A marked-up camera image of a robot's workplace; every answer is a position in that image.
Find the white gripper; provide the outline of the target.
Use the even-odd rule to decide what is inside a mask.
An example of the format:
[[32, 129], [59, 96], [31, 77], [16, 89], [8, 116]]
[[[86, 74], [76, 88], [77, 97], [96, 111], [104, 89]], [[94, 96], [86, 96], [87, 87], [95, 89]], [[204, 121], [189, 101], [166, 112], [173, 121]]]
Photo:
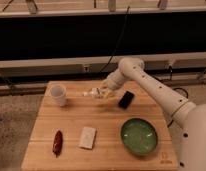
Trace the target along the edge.
[[115, 96], [115, 93], [111, 90], [120, 89], [126, 82], [126, 77], [119, 71], [115, 70], [110, 73], [107, 78], [103, 81], [104, 84], [96, 87], [96, 90], [99, 91], [97, 97], [99, 99], [108, 99]]

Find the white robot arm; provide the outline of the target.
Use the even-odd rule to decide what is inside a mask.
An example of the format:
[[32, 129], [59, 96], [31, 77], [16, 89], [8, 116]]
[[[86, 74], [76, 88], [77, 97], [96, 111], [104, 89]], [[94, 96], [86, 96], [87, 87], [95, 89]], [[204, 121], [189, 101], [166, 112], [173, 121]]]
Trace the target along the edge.
[[135, 81], [183, 129], [178, 171], [206, 171], [206, 104], [196, 105], [144, 71], [139, 58], [122, 58], [118, 68], [102, 82], [115, 91]]

